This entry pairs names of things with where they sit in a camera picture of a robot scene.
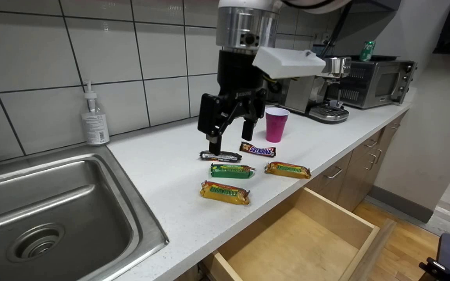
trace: tile grout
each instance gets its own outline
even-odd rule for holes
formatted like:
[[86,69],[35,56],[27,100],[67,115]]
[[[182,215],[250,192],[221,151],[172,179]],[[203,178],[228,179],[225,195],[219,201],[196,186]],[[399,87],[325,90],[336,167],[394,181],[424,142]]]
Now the tile grout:
[[[186,16],[185,16],[185,0],[180,0],[182,3],[182,20],[186,23]],[[185,70],[186,75],[189,75],[189,53],[188,53],[188,28],[183,28],[183,48],[185,48]],[[186,80],[188,83],[188,109],[189,109],[189,117],[192,115],[192,106],[191,106],[191,80]]]
[[[92,86],[103,86],[103,84],[125,84],[125,83],[146,83],[146,81],[157,81],[157,80],[174,80],[174,78],[186,78],[186,76],[211,76],[216,73],[194,73],[194,75],[178,75],[178,76],[158,76],[158,78],[147,78],[147,80],[117,80],[117,81],[100,81],[92,83]],[[19,92],[38,92],[38,90],[53,90],[53,89],[69,89],[69,87],[83,87],[82,84],[64,84],[64,86],[52,86],[52,87],[30,87],[30,89],[14,89],[14,90],[0,90],[0,95],[8,94],[19,94]]]
[[67,16],[63,11],[63,14],[39,14],[39,12],[21,12],[21,11],[2,11],[0,14],[17,14],[17,16],[33,16],[33,17],[64,17],[64,19],[83,19],[83,20],[99,20],[99,22],[125,22],[125,23],[149,23],[149,25],[172,25],[172,26],[196,26],[196,28],[210,28],[216,30],[216,26],[208,26],[208,25],[185,25],[185,23],[172,23],[172,22],[152,22],[152,20],[136,20],[135,16],[133,19],[111,19],[111,17],[88,17],[88,16]]
[[[141,78],[144,80],[146,75],[144,75],[144,64],[142,64],[142,53],[141,53],[139,37],[138,37],[138,28],[136,28],[136,22],[135,22],[135,6],[133,6],[133,0],[130,0],[130,9],[132,9],[132,19],[133,19],[133,34],[135,34],[135,44],[136,44],[136,55],[138,55]],[[142,81],[142,89],[144,89],[144,100],[146,100],[147,123],[149,123],[149,126],[150,126],[150,125],[152,125],[152,120],[150,120],[150,111],[149,111],[149,97],[147,97],[146,81]]]
[[11,131],[13,131],[13,134],[14,134],[14,137],[16,137],[16,140],[17,140],[17,144],[19,144],[19,147],[21,147],[24,156],[25,156],[27,151],[25,151],[24,144],[22,144],[19,134],[17,134],[16,126],[13,125],[13,122],[11,122],[11,119],[10,119],[10,112],[8,112],[8,109],[7,109],[7,106],[5,106],[3,100],[2,100],[2,97],[0,97],[0,106],[2,106],[2,111],[3,111],[3,114],[5,114],[5,117],[7,117],[7,122],[8,122],[8,125],[10,125]]
[[[58,6],[60,6],[60,11],[63,12],[64,16],[64,6],[63,6],[63,1],[61,0],[57,0],[58,1]],[[82,87],[85,90],[85,81],[83,81],[83,75],[82,75],[82,69],[80,69],[80,62],[78,62],[78,56],[75,55],[75,48],[74,48],[74,42],[72,42],[72,36],[71,36],[71,30],[69,30],[69,23],[67,23],[67,19],[63,17],[63,22],[64,22],[64,28],[66,28],[66,33],[67,33],[67,39],[69,39],[69,47],[71,47],[71,51],[72,51],[72,58],[74,58],[74,64],[75,64],[75,69],[78,72],[78,78],[80,78],[80,83],[82,83]]]

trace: cable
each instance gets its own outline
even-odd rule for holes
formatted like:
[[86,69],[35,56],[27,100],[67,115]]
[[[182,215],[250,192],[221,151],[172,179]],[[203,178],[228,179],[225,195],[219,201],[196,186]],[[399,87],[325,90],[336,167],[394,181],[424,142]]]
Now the cable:
[[303,5],[291,3],[289,0],[283,0],[283,3],[285,3],[286,6],[292,6],[292,8],[297,8],[297,9],[317,9],[317,8],[325,6],[325,5],[330,5],[330,3],[333,3],[333,1],[335,1],[335,0],[324,0],[324,1],[316,3],[316,5],[303,6]]
[[347,3],[346,8],[342,9],[342,12],[339,14],[338,22],[336,22],[336,25],[333,28],[332,37],[330,37],[330,41],[327,42],[327,45],[325,45],[325,48],[322,51],[322,56],[325,56],[328,53],[328,50],[335,45],[335,42],[336,42],[344,23],[346,23],[347,17],[349,17],[350,9],[352,9],[352,1]]

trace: coffee machine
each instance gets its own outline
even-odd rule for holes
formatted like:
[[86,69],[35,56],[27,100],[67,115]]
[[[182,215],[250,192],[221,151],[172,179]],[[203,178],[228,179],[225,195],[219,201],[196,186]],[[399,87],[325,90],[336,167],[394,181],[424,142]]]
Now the coffee machine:
[[327,89],[339,89],[341,80],[350,73],[352,59],[333,56],[325,58],[325,62],[321,75],[289,83],[285,108],[324,123],[341,123],[349,119],[349,111],[344,109],[341,95],[330,98]]

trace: sink drain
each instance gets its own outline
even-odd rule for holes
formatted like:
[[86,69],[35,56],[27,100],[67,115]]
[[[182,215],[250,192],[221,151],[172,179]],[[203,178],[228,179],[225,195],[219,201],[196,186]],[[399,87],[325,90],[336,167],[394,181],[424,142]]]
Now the sink drain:
[[22,233],[11,247],[11,261],[30,261],[49,253],[58,245],[64,228],[58,223],[44,223]]

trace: open drawer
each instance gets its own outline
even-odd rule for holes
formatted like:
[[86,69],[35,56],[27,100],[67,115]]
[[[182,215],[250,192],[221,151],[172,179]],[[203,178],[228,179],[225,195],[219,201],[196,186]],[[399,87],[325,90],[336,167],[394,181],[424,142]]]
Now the open drawer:
[[364,279],[383,231],[302,189],[205,259],[211,279]]

